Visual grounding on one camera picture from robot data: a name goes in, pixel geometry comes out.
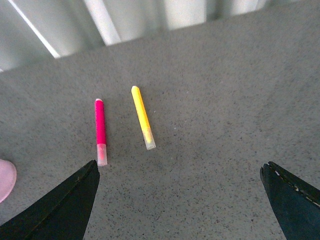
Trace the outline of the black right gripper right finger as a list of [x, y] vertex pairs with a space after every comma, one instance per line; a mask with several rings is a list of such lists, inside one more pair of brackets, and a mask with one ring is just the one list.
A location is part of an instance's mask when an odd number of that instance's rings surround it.
[[274, 215], [288, 240], [320, 238], [320, 190], [270, 161], [260, 179]]

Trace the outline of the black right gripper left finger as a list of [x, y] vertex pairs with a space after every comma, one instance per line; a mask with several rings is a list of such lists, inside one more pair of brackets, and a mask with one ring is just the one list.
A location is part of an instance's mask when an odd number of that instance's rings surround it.
[[0, 227], [2, 240], [82, 240], [100, 173], [95, 160]]

